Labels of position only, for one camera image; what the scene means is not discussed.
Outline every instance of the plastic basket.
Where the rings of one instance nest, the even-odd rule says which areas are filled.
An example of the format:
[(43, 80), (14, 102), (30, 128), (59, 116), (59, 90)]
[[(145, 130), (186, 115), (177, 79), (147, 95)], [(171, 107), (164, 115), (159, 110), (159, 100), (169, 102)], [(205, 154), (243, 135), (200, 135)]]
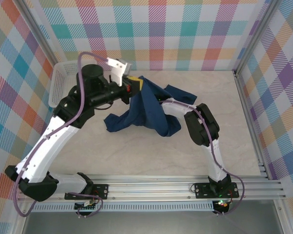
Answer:
[[(82, 66), (88, 64), (97, 64), (97, 61), (95, 59), (82, 59)], [(77, 60), (55, 64), (49, 93), (49, 106), (57, 107), (62, 98), (68, 95), (71, 88), (77, 84), (77, 72)]]

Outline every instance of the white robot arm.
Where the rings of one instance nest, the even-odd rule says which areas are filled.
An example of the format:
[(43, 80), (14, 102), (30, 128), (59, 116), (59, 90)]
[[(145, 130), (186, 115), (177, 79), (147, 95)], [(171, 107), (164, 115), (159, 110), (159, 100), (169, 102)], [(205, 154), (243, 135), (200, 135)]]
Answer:
[[(84, 69), (85, 67), (83, 68), (83, 76), (91, 74), (91, 77), (94, 77), (93, 71), (96, 70), (98, 74), (95, 75), (95, 85), (96, 87), (101, 87), (100, 90), (93, 91), (91, 83), (85, 84), (85, 87), (91, 88), (91, 93), (86, 92), (87, 98), (83, 113), (71, 125), (52, 135), (50, 139), (48, 139), (35, 152), (29, 162), (29, 165), (26, 167), (21, 176), (19, 188), (25, 195), (36, 201), (44, 201), (54, 193), (73, 192), (88, 194), (88, 192), (91, 191), (89, 187), (91, 187), (91, 184), (93, 183), (83, 173), (78, 173), (76, 175), (58, 175), (49, 173), (48, 169), (68, 140), (71, 139), (71, 137), (76, 134), (80, 128), (82, 128), (84, 123), (90, 117), (94, 116), (94, 108), (106, 103), (112, 103), (120, 98), (123, 102), (128, 104), (129, 98), (138, 93), (142, 87), (140, 84), (141, 81), (137, 81), (136, 78), (131, 79), (129, 76), (124, 76), (122, 78), (122, 86), (119, 86), (119, 84), (114, 81), (108, 83), (103, 77), (103, 73), (101, 73), (101, 70), (98, 68), (98, 65), (90, 65), (92, 67), (89, 67), (89, 65), (87, 66), (85, 66), (86, 69)], [(59, 128), (65, 122), (68, 122), (75, 115), (79, 107), (78, 92), (76, 92), (77, 90), (78, 89), (75, 88), (73, 92), (70, 92), (67, 97), (61, 100), (60, 104), (54, 110), (54, 116), (52, 117), (47, 129), (38, 142), (45, 138), (50, 132)], [(211, 153), (206, 131), (199, 122), (198, 116), (196, 116), (193, 111), (193, 108), (195, 108), (202, 113), (205, 122), (208, 124), (209, 131), (212, 132), (213, 148), (216, 160), (222, 167), (224, 167), (218, 143), (219, 126), (210, 113), (208, 107), (204, 104), (199, 106), (187, 106), (185, 104), (180, 105), (178, 102), (175, 102), (173, 98), (169, 98), (166, 102), (162, 103), (162, 108), (166, 115), (172, 115), (186, 121), (191, 139), (194, 143), (203, 147), (206, 152), (209, 168), (209, 181), (214, 187), (212, 190), (214, 190), (215, 195), (221, 193), (224, 184), (231, 183), (230, 177), (228, 177), (229, 175), (227, 175), (219, 166), (216, 165)], [(8, 166), (5, 170), (5, 173), (12, 180), (15, 181), (16, 177), (20, 174), (27, 157), (24, 158), (24, 160), (22, 160), (18, 165)]]

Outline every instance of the marble tabletop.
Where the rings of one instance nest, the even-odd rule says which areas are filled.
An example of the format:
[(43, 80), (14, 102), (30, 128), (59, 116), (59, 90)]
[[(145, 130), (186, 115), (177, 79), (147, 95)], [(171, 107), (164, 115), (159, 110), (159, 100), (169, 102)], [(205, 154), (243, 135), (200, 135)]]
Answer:
[[(220, 150), (225, 167), (240, 176), (260, 174), (257, 158), (231, 71), (133, 71), (159, 86), (168, 84), (197, 95), (195, 104), (205, 103), (220, 126)], [(203, 150), (194, 144), (186, 124), (171, 137), (155, 130), (130, 126), (116, 133), (106, 130), (109, 113), (123, 114), (129, 106), (120, 100), (106, 111), (95, 111), (64, 146), (50, 171), (72, 174), (207, 175)]]

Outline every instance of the colorful plaid wall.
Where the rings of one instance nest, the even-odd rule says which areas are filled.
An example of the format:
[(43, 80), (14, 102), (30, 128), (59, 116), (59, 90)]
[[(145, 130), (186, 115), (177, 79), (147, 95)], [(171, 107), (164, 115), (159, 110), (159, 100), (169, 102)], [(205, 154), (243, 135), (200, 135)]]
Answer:
[(124, 58), (137, 70), (232, 70), (264, 0), (31, 0), (55, 54)]
[(51, 50), (54, 52), (54, 54), (56, 55), (58, 61), (61, 61), (61, 58), (59, 57), (59, 54), (56, 52), (56, 48), (50, 38), (50, 35), (47, 33), (47, 30), (45, 29), (45, 26), (44, 24), (41, 22), (40, 18), (38, 17), (37, 15), (37, 12), (36, 10), (34, 9), (34, 6), (32, 4), (32, 1), (31, 0), (25, 0), (25, 3), (27, 4), (27, 6), (29, 7), (30, 11), (31, 11), (31, 14), (33, 15), (36, 23), (38, 24), (38, 26), (40, 27), (45, 39), (47, 40)]
[(234, 64), (234, 66), (233, 66), (233, 70), (236, 70), (237, 66), (239, 65), (239, 63), (241, 61), (241, 58), (244, 55), (244, 52), (245, 52), (246, 48), (249, 46), (250, 41), (253, 38), (254, 33), (256, 32), (257, 27), (259, 26), (259, 23), (262, 20), (262, 18), (264, 16), (264, 14), (265, 14), (265, 12), (267, 10), (267, 7), (269, 6), (269, 3), (270, 2), (271, 2), (271, 0), (265, 0), (264, 4), (262, 6), (262, 9), (260, 10), (260, 12), (259, 12), (259, 14), (258, 14), (258, 16), (256, 18), (256, 21), (255, 21), (252, 29), (250, 30), (250, 33), (249, 33), (247, 39), (245, 40), (245, 42), (243, 44), (243, 47), (242, 47), (242, 49), (241, 49), (241, 51), (239, 53), (239, 56), (238, 56), (238, 58), (237, 58), (237, 60), (236, 60), (236, 62)]
[(283, 0), (242, 72), (265, 158), (293, 216), (293, 0)]
[(12, 0), (0, 0), (0, 234), (15, 215), (3, 173), (34, 146), (51, 117), (52, 66)]

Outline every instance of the navy blue shirt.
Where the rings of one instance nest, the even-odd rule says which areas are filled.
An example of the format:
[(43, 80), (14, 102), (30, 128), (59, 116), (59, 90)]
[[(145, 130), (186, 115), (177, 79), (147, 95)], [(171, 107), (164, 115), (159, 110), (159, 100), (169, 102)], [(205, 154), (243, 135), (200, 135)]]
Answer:
[(176, 117), (164, 114), (158, 99), (174, 98), (193, 104), (196, 96), (171, 85), (162, 89), (148, 79), (140, 78), (144, 80), (141, 92), (131, 98), (128, 111), (121, 116), (110, 114), (106, 117), (106, 129), (117, 132), (134, 124), (154, 129), (162, 137), (170, 137), (181, 129), (181, 125)]

